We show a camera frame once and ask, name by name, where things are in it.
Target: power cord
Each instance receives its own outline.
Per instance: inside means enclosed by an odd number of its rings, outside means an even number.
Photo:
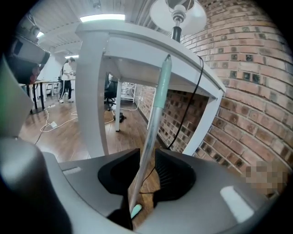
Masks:
[[[186,117],[187,111],[188,111],[188,109],[189,109],[189,107],[190,107],[190,105],[191,105],[191,101],[192,101],[192,99],[193,99],[193,97],[194,97],[194,94],[195,94],[196,91],[197,91],[197,88],[198,88],[199,84],[200,84],[200,80],[201,80],[202,72],[203,72],[203,69],[204,69],[204,62],[203,62],[202,57],[200,57],[200,56],[198,56],[198,57],[200,58],[200,60],[201,60],[201,62],[202,62],[202,67],[201,67],[201,74],[200,74],[200,77],[199,77],[198,82],[197,82],[197,84],[196,84],[196,87],[195,87],[195,89],[194,89],[194,91],[193,91],[193,93],[192,93],[192,95],[191,95],[191,98],[190,98],[190,100],[189,100],[189,102],[188,102],[187,108],[186,108],[186,110],[185,110],[185,112],[184,112],[184,115],[183,115],[183,118],[182,118],[182,120],[181,120],[181,123],[180,123],[180,126],[179,126],[179,128],[178,128],[178,131],[177,131],[177,133],[176,133],[176,135],[175,135],[173,141],[171,142],[171,144],[167,147],[167,149],[170,149],[170,148],[171,148],[171,146],[172,146],[173,143],[175,142],[176,138],[178,137],[179,132],[180,132],[180,130],[181,130],[181,127],[182,127],[182,125],[183,125],[183,122],[184,122],[184,120],[185,120],[185,117]],[[140,193],[141,193],[141,194],[148,194],[148,193],[153,193],[153,192],[140,192]]]

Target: white table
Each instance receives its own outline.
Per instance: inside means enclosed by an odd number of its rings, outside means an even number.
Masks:
[[[91,157],[108,154],[104,125],[106,73],[122,82],[157,86],[159,69],[168,54],[172,60],[169,89],[193,92],[199,79],[200,59],[177,41],[154,30],[121,21],[91,21],[77,27],[82,39],[76,69],[76,107],[79,126]],[[192,155],[202,142],[219,108],[225,86],[205,65],[197,94],[209,97],[201,121],[184,150]],[[119,131],[119,118],[115,129]]]

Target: person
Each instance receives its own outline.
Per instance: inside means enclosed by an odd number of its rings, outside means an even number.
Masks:
[[[60,98],[59,102],[63,103],[63,96],[65,94],[65,90],[68,89],[68,102],[73,102],[71,99],[71,75],[73,74],[71,64],[72,62],[75,62],[75,59],[70,57],[68,60],[66,60],[65,64],[62,67],[61,70],[61,89],[60,89]]]

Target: ceiling light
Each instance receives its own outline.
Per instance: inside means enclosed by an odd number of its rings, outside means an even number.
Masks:
[[[37,38],[40,38],[42,35],[44,35],[42,32],[39,32],[38,34],[37,34]]]
[[[66,59],[69,59],[70,57],[74,58],[74,59],[78,59],[78,54],[77,55],[69,55],[69,56],[65,56]]]
[[[82,22],[93,20],[125,20],[125,15],[122,14],[100,14],[93,16],[85,16],[80,18]]]

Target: lamp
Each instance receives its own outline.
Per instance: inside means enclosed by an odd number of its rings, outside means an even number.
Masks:
[[[172,32],[172,39],[178,42],[181,33],[197,33],[206,25],[205,10],[197,0],[157,0],[150,16],[159,28]]]

